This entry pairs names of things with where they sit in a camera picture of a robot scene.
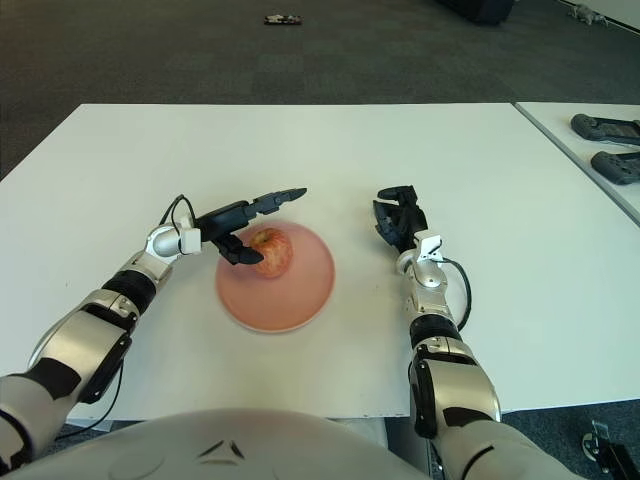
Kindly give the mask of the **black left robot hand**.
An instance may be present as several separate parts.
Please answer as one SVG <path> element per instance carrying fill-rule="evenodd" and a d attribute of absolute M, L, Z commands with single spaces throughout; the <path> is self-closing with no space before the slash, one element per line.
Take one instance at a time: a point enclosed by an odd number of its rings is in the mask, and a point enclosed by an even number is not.
<path fill-rule="evenodd" d="M 307 193 L 306 188 L 294 188 L 262 195 L 252 202 L 238 201 L 211 211 L 195 219 L 203 243 L 211 242 L 219 254 L 231 265 L 255 265 L 264 256 L 246 246 L 235 232 L 247 227 L 258 215 L 277 212 L 286 202 L 292 202 Z"/>

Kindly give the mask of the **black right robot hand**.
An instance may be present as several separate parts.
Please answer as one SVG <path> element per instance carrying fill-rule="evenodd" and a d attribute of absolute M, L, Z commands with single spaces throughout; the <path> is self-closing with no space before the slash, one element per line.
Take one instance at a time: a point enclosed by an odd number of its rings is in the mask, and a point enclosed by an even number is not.
<path fill-rule="evenodd" d="M 416 234 L 427 231 L 428 223 L 417 201 L 412 185 L 384 188 L 373 201 L 375 229 L 388 245 L 398 251 L 396 269 L 399 273 L 408 269 L 415 258 L 415 251 L 418 260 L 422 257 Z"/>

